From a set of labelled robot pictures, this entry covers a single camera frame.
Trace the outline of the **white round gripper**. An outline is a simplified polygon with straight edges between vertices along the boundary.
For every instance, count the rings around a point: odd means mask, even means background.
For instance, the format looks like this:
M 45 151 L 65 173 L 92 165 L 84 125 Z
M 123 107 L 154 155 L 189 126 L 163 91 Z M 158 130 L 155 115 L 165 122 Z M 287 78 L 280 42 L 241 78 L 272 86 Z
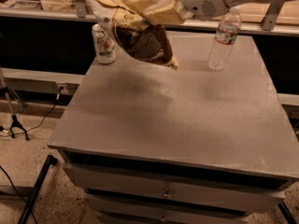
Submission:
M 191 16 L 188 10 L 196 19 L 204 21 L 226 14 L 229 7 L 225 0 L 180 0 L 162 7 L 149 7 L 143 15 L 152 24 L 181 24 Z

